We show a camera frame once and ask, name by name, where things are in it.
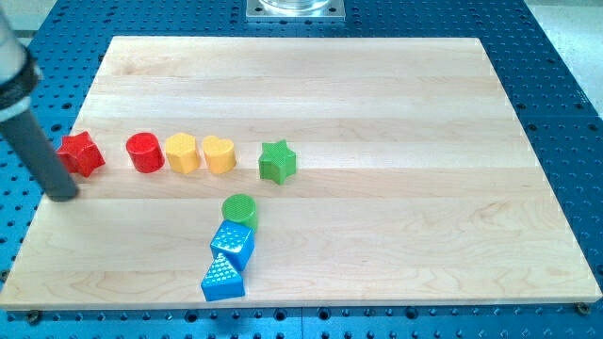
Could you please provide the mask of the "white robot arm with collar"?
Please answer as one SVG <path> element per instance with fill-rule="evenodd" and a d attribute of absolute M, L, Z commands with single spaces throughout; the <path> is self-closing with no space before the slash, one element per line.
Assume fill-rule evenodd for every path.
<path fill-rule="evenodd" d="M 28 49 L 17 39 L 7 16 L 1 11 L 1 121 L 25 112 L 41 70 Z"/>

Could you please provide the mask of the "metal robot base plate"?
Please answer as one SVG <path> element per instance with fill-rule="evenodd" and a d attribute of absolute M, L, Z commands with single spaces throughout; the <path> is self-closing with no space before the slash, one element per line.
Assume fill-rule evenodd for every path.
<path fill-rule="evenodd" d="M 248 22 L 343 22 L 344 0 L 247 0 Z"/>

